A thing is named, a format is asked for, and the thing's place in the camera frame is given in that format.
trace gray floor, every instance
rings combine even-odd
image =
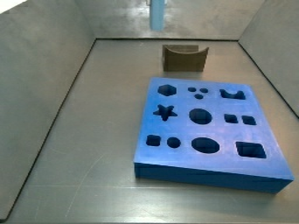
[[[203,73],[164,73],[163,44],[210,47]],[[8,223],[297,222],[298,180],[278,194],[135,179],[150,78],[252,86],[294,175],[299,122],[236,42],[99,40]]]

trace curved wooden block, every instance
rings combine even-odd
[[[210,48],[198,45],[164,45],[163,70],[166,72],[202,72]]]

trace blue foam block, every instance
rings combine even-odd
[[[294,181],[248,85],[151,79],[135,176],[268,193]]]

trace circular hole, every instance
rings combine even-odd
[[[204,94],[207,94],[207,93],[210,92],[210,90],[208,90],[206,87],[203,87],[203,88],[200,89],[200,91],[202,91]]]
[[[215,153],[220,150],[220,145],[207,137],[198,137],[191,141],[191,147],[202,153]]]
[[[190,113],[190,118],[198,124],[208,124],[211,122],[211,113],[202,108],[195,108]]]
[[[198,100],[202,100],[202,99],[203,99],[203,95],[202,95],[202,94],[196,94],[194,97],[195,97]]]
[[[182,141],[176,137],[170,137],[168,140],[167,140],[167,144],[172,148],[178,148],[182,145]]]
[[[188,87],[188,91],[190,92],[195,92],[196,91],[196,88],[195,87]]]

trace hexagonal hole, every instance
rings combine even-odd
[[[172,85],[163,85],[158,88],[158,93],[164,96],[176,95],[176,87]]]

